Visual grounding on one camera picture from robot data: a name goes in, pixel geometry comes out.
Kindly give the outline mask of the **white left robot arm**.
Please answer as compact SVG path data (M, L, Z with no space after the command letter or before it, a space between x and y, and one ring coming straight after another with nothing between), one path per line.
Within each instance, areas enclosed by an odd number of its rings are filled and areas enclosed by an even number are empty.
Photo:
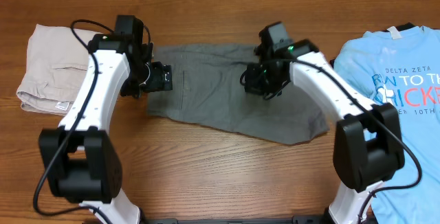
M153 62L141 34L97 34L87 45L89 68L77 98L58 128L38 138L45 171L33 196L34 209L47 183L51 193L89 210L101 223L145 223L142 209L122 189L122 164L109 138L118 97L170 91L171 67Z

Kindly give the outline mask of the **grey shorts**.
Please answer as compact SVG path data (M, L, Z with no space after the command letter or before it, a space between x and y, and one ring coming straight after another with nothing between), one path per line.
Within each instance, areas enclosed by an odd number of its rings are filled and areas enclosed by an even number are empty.
M188 44L158 47L156 59L172 68L173 88L148 95L147 113L282 144L308 142L329 130L326 117L302 90L288 84L264 100L239 83L253 46Z

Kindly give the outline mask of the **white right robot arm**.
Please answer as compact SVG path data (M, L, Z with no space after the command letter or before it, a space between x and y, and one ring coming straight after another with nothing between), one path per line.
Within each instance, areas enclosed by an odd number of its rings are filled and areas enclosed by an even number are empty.
M373 197L405 163L396 108L358 93L308 40L261 43L254 53L258 62L241 76L246 92L269 100L292 83L335 124L333 166L341 183L321 223L366 223Z

